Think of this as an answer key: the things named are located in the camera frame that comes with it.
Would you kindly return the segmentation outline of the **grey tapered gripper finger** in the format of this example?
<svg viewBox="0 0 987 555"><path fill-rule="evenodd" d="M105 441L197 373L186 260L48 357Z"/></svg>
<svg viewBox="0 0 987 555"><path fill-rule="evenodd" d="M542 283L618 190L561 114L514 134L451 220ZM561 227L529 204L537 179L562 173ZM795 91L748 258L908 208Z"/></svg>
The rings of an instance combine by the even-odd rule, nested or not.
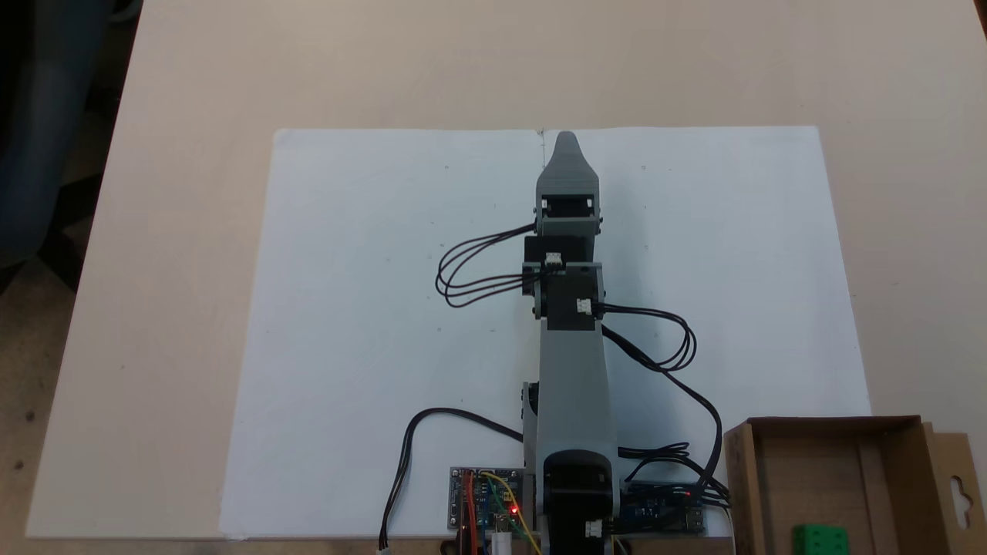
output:
<svg viewBox="0 0 987 555"><path fill-rule="evenodd" d="M600 180L572 131L560 131L536 180L536 194L599 194Z"/></svg>

